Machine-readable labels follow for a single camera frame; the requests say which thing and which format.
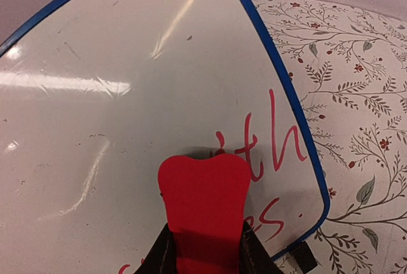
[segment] blue border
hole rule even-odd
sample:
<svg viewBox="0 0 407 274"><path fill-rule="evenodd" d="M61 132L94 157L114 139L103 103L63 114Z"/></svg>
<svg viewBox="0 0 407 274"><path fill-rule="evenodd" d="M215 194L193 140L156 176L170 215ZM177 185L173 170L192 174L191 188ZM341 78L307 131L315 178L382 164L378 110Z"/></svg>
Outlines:
<svg viewBox="0 0 407 274"><path fill-rule="evenodd" d="M65 5L70 0L53 0L50 4L46 5L43 9L37 12L33 17L31 17L26 23L24 23L20 28L18 28L1 46L0 46L0 58L22 37L24 37L31 29L33 29L38 23L44 20L48 15L51 15L55 10ZM274 65L277 75L280 78L283 89L286 92L288 101L291 105L291 109L294 112L297 123L300 126L302 136L305 141L305 145L308 150L311 163L314 167L315 175L317 177L317 182L321 191L322 201L324 202L324 211L322 212L321 218L318 220L317 224L314 225L309 231L304 235L300 236L296 241L286 247L284 250L280 251L272 257L272 260L276 260L282 255L289 251L295 249L298 244L305 239L307 239L312 233L314 233L319 226L325 221L328 216L330 200L328 195L328 189L325 183L324 174L322 172L321 163L319 162L317 150L315 148L314 141L311 136L311 131L308 127L307 120L305 119L304 112L301 108L301 104L297 98L297 94L294 90L294 86L287 74L286 67L284 66L281 57L271 39L265 24L263 23L259 13L253 5L251 0L240 0L247 15L249 16L254 28L256 29L263 46L265 47L268 56L270 57L272 64Z"/></svg>

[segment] floral pattern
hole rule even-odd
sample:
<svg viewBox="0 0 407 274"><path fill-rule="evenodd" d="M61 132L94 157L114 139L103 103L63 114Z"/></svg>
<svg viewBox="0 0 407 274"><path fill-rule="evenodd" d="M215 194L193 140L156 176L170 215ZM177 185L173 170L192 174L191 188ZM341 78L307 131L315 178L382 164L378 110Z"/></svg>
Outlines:
<svg viewBox="0 0 407 274"><path fill-rule="evenodd" d="M407 27L351 6L253 0L300 98L331 198L313 273L407 273ZM289 257L277 264L299 273Z"/></svg>

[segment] red object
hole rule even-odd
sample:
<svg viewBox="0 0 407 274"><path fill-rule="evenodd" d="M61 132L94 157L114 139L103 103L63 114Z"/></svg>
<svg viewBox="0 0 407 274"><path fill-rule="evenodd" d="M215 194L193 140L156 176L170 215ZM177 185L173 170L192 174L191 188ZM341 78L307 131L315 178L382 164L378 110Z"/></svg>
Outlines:
<svg viewBox="0 0 407 274"><path fill-rule="evenodd" d="M158 171L179 274L238 274L251 171L232 154L173 156Z"/></svg>

